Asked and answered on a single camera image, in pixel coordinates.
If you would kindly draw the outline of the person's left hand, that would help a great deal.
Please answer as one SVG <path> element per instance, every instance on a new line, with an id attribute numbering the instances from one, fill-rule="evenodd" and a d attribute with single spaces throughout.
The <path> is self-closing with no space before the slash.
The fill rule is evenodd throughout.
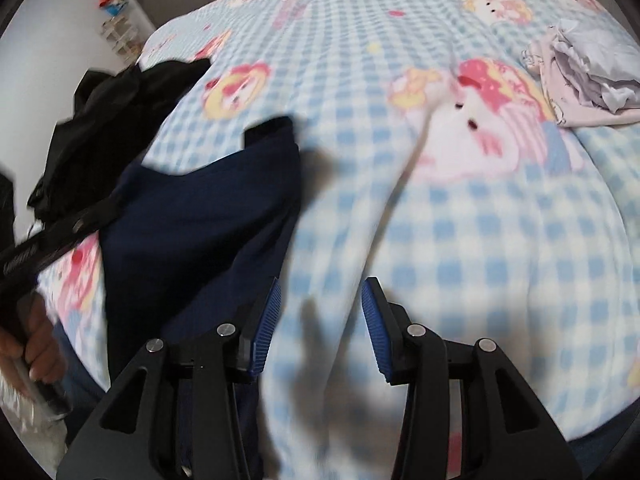
<path id="1" fill-rule="evenodd" d="M 25 347 L 1 330 L 1 375 L 16 392 L 30 398 L 27 384 L 18 374 L 15 363 L 24 356 L 31 382 L 53 384 L 63 379 L 66 361 L 53 335 L 53 324 L 47 316 L 44 300 L 38 292 L 32 294 L 26 321 L 29 338 Z"/>

